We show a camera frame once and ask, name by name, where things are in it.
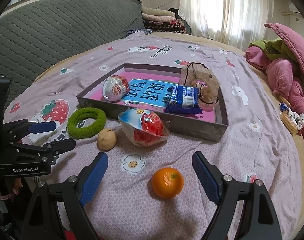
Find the tangerine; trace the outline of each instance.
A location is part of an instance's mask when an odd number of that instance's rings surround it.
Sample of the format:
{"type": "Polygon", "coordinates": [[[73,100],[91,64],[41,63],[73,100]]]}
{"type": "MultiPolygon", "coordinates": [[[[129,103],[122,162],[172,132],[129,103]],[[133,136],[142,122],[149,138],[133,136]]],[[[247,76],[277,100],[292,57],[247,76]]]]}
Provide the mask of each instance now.
{"type": "Polygon", "coordinates": [[[181,192],[184,186],[182,174],[174,168],[162,168],[151,178],[153,191],[161,198],[171,199],[181,192]]]}

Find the gray quilted headboard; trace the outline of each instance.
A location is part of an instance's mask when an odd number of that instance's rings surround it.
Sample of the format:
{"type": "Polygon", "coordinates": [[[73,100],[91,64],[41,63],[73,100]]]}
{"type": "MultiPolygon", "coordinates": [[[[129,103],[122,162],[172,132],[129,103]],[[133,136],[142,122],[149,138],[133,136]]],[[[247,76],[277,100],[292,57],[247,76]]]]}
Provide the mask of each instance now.
{"type": "Polygon", "coordinates": [[[0,18],[0,77],[8,104],[52,65],[144,28],[138,0],[41,0],[0,18]]]}

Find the silver bolt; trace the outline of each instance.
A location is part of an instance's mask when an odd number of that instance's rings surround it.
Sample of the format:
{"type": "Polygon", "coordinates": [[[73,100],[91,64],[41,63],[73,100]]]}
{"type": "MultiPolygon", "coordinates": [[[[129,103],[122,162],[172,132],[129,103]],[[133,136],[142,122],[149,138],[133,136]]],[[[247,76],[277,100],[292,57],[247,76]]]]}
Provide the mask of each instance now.
{"type": "Polygon", "coordinates": [[[224,176],[223,176],[223,179],[224,179],[225,181],[231,181],[231,180],[232,180],[232,177],[231,177],[230,175],[224,175],[224,176]]]}
{"type": "Polygon", "coordinates": [[[38,187],[43,187],[44,184],[45,184],[45,182],[44,182],[43,180],[40,180],[40,181],[38,182],[38,187]]]}
{"type": "Polygon", "coordinates": [[[256,184],[256,185],[259,185],[259,186],[262,186],[262,185],[263,185],[263,181],[261,181],[260,179],[257,179],[257,180],[255,181],[255,184],[256,184]]]}
{"type": "Polygon", "coordinates": [[[68,181],[69,181],[69,182],[75,182],[76,179],[77,179],[76,176],[70,176],[70,177],[68,178],[68,181]]]}

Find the green fuzzy ring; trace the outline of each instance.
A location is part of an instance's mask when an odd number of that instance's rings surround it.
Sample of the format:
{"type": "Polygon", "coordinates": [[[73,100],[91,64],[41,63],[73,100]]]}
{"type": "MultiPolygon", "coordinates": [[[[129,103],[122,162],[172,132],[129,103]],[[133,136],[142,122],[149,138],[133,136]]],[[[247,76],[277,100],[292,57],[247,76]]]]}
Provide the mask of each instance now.
{"type": "Polygon", "coordinates": [[[105,126],[107,118],[101,109],[86,107],[75,111],[68,119],[68,133],[75,139],[90,138],[98,134],[105,126]],[[77,128],[76,125],[85,119],[93,118],[95,122],[89,126],[77,128]]]}

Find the white curtain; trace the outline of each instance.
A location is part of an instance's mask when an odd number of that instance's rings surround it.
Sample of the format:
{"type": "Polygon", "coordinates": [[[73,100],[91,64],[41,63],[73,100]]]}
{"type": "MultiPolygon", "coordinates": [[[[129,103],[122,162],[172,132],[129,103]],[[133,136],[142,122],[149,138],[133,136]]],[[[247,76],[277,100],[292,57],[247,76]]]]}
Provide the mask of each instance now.
{"type": "Polygon", "coordinates": [[[179,15],[192,34],[245,51],[250,42],[264,39],[272,20],[274,0],[181,0],[179,15]]]}

